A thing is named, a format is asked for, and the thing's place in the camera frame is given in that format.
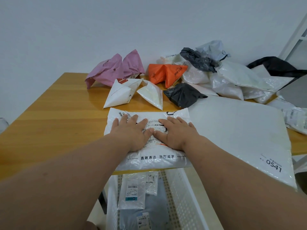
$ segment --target wooden tabletop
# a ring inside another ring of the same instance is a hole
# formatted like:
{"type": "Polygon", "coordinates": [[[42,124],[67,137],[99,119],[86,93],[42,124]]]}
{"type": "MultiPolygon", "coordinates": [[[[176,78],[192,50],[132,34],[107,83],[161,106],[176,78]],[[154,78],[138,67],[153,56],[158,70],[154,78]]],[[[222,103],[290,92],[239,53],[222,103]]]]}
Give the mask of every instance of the wooden tabletop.
{"type": "MultiPolygon", "coordinates": [[[[109,87],[86,89],[86,73],[64,73],[0,135],[0,179],[38,162],[86,145],[103,136],[109,108],[103,109],[109,87]]],[[[164,83],[158,85],[165,89],[164,83]]],[[[115,108],[160,111],[138,93],[115,108]]],[[[175,106],[163,95],[163,109],[175,106]]],[[[293,154],[307,154],[307,136],[288,129],[293,154]]]]}

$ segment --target person's left arm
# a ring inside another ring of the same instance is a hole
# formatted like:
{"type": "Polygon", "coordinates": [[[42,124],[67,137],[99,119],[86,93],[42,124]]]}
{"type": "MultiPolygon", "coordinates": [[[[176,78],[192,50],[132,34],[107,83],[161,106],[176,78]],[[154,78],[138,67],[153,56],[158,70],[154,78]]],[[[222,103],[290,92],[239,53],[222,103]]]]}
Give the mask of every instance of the person's left arm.
{"type": "Polygon", "coordinates": [[[82,229],[109,177],[153,133],[147,119],[115,119],[111,133],[0,183],[3,229],[82,229]]]}

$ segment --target black bag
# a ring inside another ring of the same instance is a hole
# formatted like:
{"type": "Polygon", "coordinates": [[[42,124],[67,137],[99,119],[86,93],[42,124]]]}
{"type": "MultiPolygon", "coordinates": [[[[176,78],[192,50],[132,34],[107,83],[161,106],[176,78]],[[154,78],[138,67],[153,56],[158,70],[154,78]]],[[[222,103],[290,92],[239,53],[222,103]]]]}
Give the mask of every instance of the black bag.
{"type": "Polygon", "coordinates": [[[297,80],[298,78],[307,74],[307,70],[299,70],[288,62],[276,57],[267,56],[261,59],[251,62],[247,67],[249,69],[255,68],[258,65],[263,64],[271,76],[277,77],[294,77],[287,85],[297,80]]]}
{"type": "Polygon", "coordinates": [[[219,66],[216,61],[209,57],[201,57],[200,52],[194,51],[188,47],[184,47],[180,55],[201,71],[216,73],[215,67],[219,66]]]}
{"type": "Polygon", "coordinates": [[[178,83],[173,88],[164,90],[163,93],[178,107],[187,108],[194,104],[199,98],[208,96],[200,93],[188,83],[178,83]]]}

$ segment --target hand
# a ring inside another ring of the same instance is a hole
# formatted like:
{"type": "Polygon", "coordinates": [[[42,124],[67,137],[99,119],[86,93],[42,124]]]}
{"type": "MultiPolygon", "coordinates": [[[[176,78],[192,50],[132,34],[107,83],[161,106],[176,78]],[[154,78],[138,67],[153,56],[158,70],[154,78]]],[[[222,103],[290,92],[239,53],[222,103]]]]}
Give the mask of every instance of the hand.
{"type": "Polygon", "coordinates": [[[132,116],[128,121],[128,116],[125,114],[118,122],[118,118],[113,121],[112,129],[110,134],[119,137],[121,141],[125,141],[129,147],[129,152],[137,151],[142,149],[148,139],[154,132],[153,128],[148,128],[144,133],[142,132],[145,128],[148,120],[143,119],[141,122],[136,124],[138,115],[132,116]]]}
{"type": "Polygon", "coordinates": [[[154,131],[154,137],[173,149],[184,151],[187,143],[199,136],[194,125],[192,123],[187,124],[180,117],[175,119],[169,116],[167,120],[159,119],[159,122],[167,128],[168,134],[154,131]]]}

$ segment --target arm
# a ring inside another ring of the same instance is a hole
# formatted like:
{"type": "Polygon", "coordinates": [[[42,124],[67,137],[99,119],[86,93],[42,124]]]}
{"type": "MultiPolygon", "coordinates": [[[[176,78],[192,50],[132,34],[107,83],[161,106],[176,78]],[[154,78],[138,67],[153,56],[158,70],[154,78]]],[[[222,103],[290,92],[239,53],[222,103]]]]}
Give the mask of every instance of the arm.
{"type": "Polygon", "coordinates": [[[159,120],[154,136],[185,151],[224,229],[305,229],[307,198],[199,135],[181,118],[159,120]]]}
{"type": "Polygon", "coordinates": [[[82,229],[106,182],[129,151],[141,149],[154,131],[142,133],[127,115],[111,133],[62,157],[0,183],[3,229],[82,229]]]}

